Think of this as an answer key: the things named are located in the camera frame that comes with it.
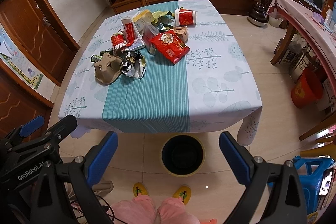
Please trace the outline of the yellow white box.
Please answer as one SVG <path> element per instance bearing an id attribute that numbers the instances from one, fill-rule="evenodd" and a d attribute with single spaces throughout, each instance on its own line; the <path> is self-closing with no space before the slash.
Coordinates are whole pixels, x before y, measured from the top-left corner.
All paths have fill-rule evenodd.
<path id="1" fill-rule="evenodd" d="M 132 17 L 137 30 L 141 32 L 146 24 L 151 24 L 154 21 L 152 12 L 148 9 L 141 10 Z"/>

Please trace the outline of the brown wooden door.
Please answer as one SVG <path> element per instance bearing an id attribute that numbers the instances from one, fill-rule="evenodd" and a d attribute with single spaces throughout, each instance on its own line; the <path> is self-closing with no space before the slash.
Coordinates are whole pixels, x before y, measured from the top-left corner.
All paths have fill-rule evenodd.
<path id="1" fill-rule="evenodd" d="M 1 23 L 25 57 L 60 85 L 79 46 L 49 1 L 3 0 Z"/>

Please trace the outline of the yellow green crumpled wrapper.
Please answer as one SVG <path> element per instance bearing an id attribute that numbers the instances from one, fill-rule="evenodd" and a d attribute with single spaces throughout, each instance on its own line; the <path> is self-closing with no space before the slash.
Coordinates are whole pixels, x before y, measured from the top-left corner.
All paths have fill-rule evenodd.
<path id="1" fill-rule="evenodd" d="M 176 26 L 175 15 L 171 11 L 156 11 L 153 12 L 153 17 L 151 24 L 159 32 L 166 32 Z"/>

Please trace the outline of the wall poster chart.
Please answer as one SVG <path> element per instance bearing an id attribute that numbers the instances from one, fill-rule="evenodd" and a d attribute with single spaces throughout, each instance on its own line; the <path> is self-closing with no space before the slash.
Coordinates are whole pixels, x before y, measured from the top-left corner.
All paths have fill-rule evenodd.
<path id="1" fill-rule="evenodd" d="M 44 74 L 17 48 L 1 26 L 1 59 L 30 87 L 38 90 Z"/>

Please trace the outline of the brown crumpled paper bag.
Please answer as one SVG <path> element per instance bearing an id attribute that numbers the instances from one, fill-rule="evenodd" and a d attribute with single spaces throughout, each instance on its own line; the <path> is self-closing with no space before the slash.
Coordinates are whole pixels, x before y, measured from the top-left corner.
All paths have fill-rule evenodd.
<path id="1" fill-rule="evenodd" d="M 189 32 L 187 26 L 182 26 L 182 27 L 173 27 L 174 33 L 183 41 L 186 43 L 189 39 Z"/>

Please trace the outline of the side table pink cloth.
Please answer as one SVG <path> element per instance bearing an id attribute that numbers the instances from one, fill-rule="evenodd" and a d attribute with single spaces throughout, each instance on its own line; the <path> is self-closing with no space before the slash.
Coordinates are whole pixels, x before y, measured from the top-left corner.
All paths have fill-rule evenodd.
<path id="1" fill-rule="evenodd" d="M 268 14 L 280 15 L 289 23 L 286 36 L 271 64 L 275 65 L 284 56 L 295 31 L 298 31 L 317 55 L 335 89 L 335 39 L 326 27 L 314 20 L 313 12 L 293 0 L 273 0 Z"/>

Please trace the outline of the beige plastic stool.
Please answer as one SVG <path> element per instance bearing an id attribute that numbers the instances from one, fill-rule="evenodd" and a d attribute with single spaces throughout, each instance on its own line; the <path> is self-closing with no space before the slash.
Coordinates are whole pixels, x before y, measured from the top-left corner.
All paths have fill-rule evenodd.
<path id="1" fill-rule="evenodd" d="M 111 180 L 107 181 L 105 179 L 101 179 L 101 181 L 98 184 L 95 184 L 92 186 L 93 192 L 98 195 L 105 197 L 107 194 L 112 192 L 114 188 L 114 184 Z"/>

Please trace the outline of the red white packet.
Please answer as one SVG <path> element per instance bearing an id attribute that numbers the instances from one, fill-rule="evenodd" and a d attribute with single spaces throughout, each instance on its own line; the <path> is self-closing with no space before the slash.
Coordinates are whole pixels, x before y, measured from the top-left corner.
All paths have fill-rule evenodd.
<path id="1" fill-rule="evenodd" d="M 115 52 L 123 52 L 127 45 L 126 34 L 123 31 L 113 34 L 111 42 Z"/>

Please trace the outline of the blue plastic stool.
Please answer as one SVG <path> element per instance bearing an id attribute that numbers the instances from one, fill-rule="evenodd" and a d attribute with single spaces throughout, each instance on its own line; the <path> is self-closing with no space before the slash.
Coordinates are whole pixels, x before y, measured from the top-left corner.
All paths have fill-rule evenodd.
<path id="1" fill-rule="evenodd" d="M 307 214 L 314 213 L 318 208 L 319 199 L 326 197 L 331 188 L 334 160 L 331 157 L 296 156 L 292 162 L 299 174 Z"/>

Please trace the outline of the white teal leaf tablecloth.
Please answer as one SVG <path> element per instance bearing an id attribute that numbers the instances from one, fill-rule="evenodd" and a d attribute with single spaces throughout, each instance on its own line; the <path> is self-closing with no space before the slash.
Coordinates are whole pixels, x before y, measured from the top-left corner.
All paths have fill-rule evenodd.
<path id="1" fill-rule="evenodd" d="M 261 97 L 245 56 L 228 25 L 209 0 L 181 0 L 150 5 L 150 11 L 177 8 L 197 12 L 189 28 L 189 52 L 173 64 L 146 49 L 141 79 L 119 76 L 110 85 L 95 79 L 91 56 L 111 49 L 111 36 L 130 10 L 98 28 L 76 66 L 59 118 L 76 117 L 73 137 L 93 128 L 124 133 L 215 132 L 240 122 L 238 143 L 250 145 L 262 111 Z"/>

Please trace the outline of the yellow slipper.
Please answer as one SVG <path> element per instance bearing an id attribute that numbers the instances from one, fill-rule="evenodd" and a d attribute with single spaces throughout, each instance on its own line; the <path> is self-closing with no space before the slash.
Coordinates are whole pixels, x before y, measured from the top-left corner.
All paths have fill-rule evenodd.
<path id="1" fill-rule="evenodd" d="M 134 197 L 139 197 L 139 196 L 148 196 L 148 190 L 146 186 L 144 186 L 143 183 L 137 182 L 133 186 L 133 195 Z"/>
<path id="2" fill-rule="evenodd" d="M 191 198 L 191 188 L 188 185 L 181 185 L 173 194 L 174 198 L 177 198 L 181 200 L 184 205 L 187 205 L 189 203 L 189 200 Z"/>

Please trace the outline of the green black snack wrapper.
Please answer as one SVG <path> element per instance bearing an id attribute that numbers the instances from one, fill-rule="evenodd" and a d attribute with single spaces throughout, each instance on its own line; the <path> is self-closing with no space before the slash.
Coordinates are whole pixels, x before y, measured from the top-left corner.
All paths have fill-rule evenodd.
<path id="1" fill-rule="evenodd" d="M 113 55 L 113 51 L 101 51 L 98 55 L 92 55 L 92 56 L 91 56 L 91 62 L 92 62 L 92 63 L 96 63 L 96 62 L 101 61 L 102 58 L 103 58 L 103 55 L 104 55 L 105 53 L 108 53 L 108 54 L 110 54 L 110 55 Z"/>

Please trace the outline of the pink pants right leg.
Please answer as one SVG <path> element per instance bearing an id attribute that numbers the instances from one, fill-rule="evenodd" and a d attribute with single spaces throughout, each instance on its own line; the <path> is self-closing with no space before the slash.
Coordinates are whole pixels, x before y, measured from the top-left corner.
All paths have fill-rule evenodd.
<path id="1" fill-rule="evenodd" d="M 201 223 L 196 216 L 186 211 L 185 204 L 182 200 L 174 197 L 163 200 L 157 213 L 160 216 L 161 223 Z"/>

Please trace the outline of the silver foil wrapper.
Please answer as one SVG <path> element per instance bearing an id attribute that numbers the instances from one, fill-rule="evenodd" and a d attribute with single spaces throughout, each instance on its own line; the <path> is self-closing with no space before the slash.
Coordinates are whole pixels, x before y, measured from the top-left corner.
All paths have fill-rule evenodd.
<path id="1" fill-rule="evenodd" d="M 121 74 L 130 78 L 141 79 L 146 71 L 146 59 L 139 52 L 127 52 L 120 65 Z"/>

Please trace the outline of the brown paper cup carrier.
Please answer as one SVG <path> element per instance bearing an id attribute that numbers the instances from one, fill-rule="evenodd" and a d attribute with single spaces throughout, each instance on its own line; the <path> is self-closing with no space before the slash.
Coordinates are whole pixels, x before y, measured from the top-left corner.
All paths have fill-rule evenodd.
<path id="1" fill-rule="evenodd" d="M 100 83 L 110 85 L 120 76 L 122 62 L 121 57 L 106 52 L 100 61 L 94 63 L 94 76 Z"/>

